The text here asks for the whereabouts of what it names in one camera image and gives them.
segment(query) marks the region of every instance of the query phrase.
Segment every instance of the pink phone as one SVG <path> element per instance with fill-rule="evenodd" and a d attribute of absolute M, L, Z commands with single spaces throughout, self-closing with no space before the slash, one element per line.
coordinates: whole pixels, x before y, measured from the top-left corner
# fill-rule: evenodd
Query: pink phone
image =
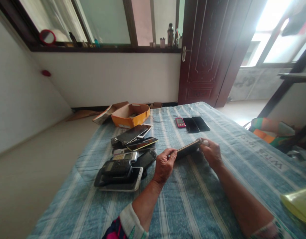
<path fill-rule="evenodd" d="M 177 124 L 178 128 L 185 128 L 186 127 L 183 118 L 176 118 L 175 120 L 176 120 L 176 124 Z"/>

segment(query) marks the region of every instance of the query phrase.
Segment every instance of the door handle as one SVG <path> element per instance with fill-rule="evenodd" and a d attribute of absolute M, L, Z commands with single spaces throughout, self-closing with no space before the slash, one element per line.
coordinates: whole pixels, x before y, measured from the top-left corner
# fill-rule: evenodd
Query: door handle
<path fill-rule="evenodd" d="M 182 62 L 185 62 L 186 52 L 188 52 L 188 51 L 192 51 L 192 50 L 186 50 L 186 46 L 183 46 Z"/>

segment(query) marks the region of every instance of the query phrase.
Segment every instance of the window frame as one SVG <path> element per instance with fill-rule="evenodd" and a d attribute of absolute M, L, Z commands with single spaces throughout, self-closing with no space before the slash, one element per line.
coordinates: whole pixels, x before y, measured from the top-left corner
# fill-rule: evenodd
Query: window frame
<path fill-rule="evenodd" d="M 291 4 L 288 6 L 287 10 L 285 11 L 285 13 L 283 14 L 283 16 L 281 17 L 280 21 L 278 22 L 277 26 L 273 29 L 271 36 L 263 50 L 263 52 L 261 53 L 258 62 L 255 66 L 240 66 L 240 69 L 263 69 L 263 68 L 293 68 L 295 62 L 293 62 L 294 58 L 296 57 L 296 55 L 299 53 L 299 51 L 301 50 L 301 48 L 305 45 L 306 40 L 299 46 L 297 47 L 295 54 L 293 54 L 291 56 L 291 60 L 290 62 L 282 62 L 282 63 L 265 63 L 265 59 L 268 56 L 270 50 L 272 49 L 275 41 L 277 40 L 278 36 L 280 35 L 281 32 L 281 28 L 284 24 L 284 22 L 291 16 L 291 14 L 293 13 L 293 9 L 294 9 L 294 4 L 295 1 L 292 1 Z"/>
<path fill-rule="evenodd" d="M 22 6 L 19 0 L 0 0 L 0 10 L 6 16 L 7 20 L 11 23 L 19 36 L 25 42 L 27 47 L 32 52 L 125 52 L 125 53 L 181 53 L 180 48 L 160 48 L 159 44 L 156 44 L 155 48 L 150 46 L 138 46 L 137 34 L 135 28 L 135 21 L 133 15 L 132 0 L 122 0 L 124 5 L 124 11 L 126 16 L 126 22 L 128 26 L 130 42 L 131 44 L 105 44 L 102 43 L 100 48 L 96 47 L 47 47 L 39 39 L 39 31 L 34 25 L 33 21 L 29 17 L 28 13 Z M 83 19 L 79 12 L 79 8 L 76 5 L 75 0 L 71 0 L 71 3 L 75 9 L 76 15 L 79 19 L 80 25 L 86 36 L 88 44 L 92 44 L 90 36 L 84 25 Z M 155 21 L 154 21 L 154 6 L 153 0 L 150 0 L 151 5 L 151 19 L 152 19 L 152 31 L 153 42 L 156 43 L 155 36 Z M 176 0 L 176 28 L 178 27 L 179 19 L 179 0 Z M 66 42 L 56 42 L 57 46 L 65 46 Z"/>

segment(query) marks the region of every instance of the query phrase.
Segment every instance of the brown door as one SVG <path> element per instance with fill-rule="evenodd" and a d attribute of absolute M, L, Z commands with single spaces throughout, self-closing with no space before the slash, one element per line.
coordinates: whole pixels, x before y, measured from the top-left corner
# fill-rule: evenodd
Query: brown door
<path fill-rule="evenodd" d="M 213 107 L 216 105 L 251 2 L 249 0 L 185 1 L 179 105 L 199 101 L 204 101 Z M 248 46 L 243 47 L 245 50 L 240 54 L 240 64 Z"/>

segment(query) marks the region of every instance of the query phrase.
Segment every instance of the person's left hand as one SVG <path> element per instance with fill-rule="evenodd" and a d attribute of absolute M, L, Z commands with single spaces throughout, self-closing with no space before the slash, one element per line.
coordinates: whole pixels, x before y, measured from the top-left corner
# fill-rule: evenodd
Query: person's left hand
<path fill-rule="evenodd" d="M 153 181 L 156 181 L 161 187 L 164 186 L 169 176 L 172 174 L 174 162 L 177 157 L 177 151 L 173 148 L 165 149 L 156 158 L 156 168 Z"/>

